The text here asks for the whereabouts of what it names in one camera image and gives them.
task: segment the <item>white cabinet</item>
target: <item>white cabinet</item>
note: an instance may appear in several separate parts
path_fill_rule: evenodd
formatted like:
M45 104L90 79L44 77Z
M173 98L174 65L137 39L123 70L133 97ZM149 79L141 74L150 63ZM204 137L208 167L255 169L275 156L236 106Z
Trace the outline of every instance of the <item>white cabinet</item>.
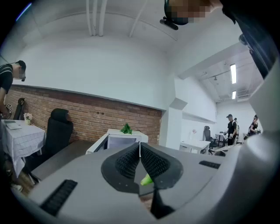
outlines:
M149 137L140 131L132 131L132 134L124 134L117 129L108 129L96 143L94 143L86 154L97 152L98 150L127 148L135 142L148 142Z

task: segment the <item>man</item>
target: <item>man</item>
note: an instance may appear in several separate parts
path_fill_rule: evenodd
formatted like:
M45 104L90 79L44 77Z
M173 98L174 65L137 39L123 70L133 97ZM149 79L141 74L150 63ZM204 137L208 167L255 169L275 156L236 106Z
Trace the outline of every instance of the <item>man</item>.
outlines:
M236 123L232 118L232 114L229 114L227 118L229 123L227 124L227 131L224 133L224 135L228 133L227 145L233 145L236 137Z
M277 41L279 32L274 23L264 20L264 13L277 15L277 7L268 3L257 3L253 0L166 0L165 14L167 19L177 24L189 21L186 18L203 18L216 8L233 23L238 23L243 34L239 41L248 46L250 54L263 78L266 77L278 57Z
M8 94L13 79L21 79L21 81L25 81L25 69L26 65L24 61L21 60L13 64L0 66L0 112L4 118L9 115L9 112L4 105L5 95Z
M26 69L26 65L24 61L18 61L13 64L5 64L0 66L0 112L2 113L3 118L9 116L9 111L6 109L6 106L4 104L5 95L9 92L9 89L13 83L13 79L21 79L21 81L25 81L25 69ZM4 165L5 156L4 156L4 150L2 145L1 127L0 127L0 159L2 160L0 164ZM9 179L11 179L11 172L7 171L7 176L10 176ZM20 185L11 183L11 187L15 188L18 191L22 191L22 186Z
M235 142L233 144L236 144L239 138L239 125L238 125L238 121L237 118L234 119L234 122L236 123L236 138L235 138Z

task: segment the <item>red brick wall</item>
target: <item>red brick wall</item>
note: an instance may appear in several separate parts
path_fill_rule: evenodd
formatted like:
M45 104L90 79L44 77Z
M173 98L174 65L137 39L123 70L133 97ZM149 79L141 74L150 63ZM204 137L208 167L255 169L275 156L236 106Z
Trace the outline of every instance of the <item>red brick wall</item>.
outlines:
M13 115L18 99L25 98L24 112L33 115L34 125L47 129L50 113L55 108L69 111L68 119L74 123L71 140L97 141L108 128L121 129L128 123L132 130L149 136L149 142L158 144L161 111L119 101L112 101L82 94L42 88L12 86L5 103L13 107Z

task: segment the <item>green plant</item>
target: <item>green plant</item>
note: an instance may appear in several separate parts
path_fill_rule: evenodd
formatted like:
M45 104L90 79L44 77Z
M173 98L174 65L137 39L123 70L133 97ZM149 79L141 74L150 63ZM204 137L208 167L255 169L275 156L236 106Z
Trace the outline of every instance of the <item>green plant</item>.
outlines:
M123 128L121 129L121 132L124 134L131 134L132 135L132 129L130 129L130 126L128 123L126 123Z

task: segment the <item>laptop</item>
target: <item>laptop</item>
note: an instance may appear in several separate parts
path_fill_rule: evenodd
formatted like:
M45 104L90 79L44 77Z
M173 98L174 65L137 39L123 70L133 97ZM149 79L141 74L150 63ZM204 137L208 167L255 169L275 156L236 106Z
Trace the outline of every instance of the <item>laptop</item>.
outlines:
M5 122L6 126L8 127L8 129L10 129L10 130L21 129L21 126L18 125L15 121L7 120L4 122Z

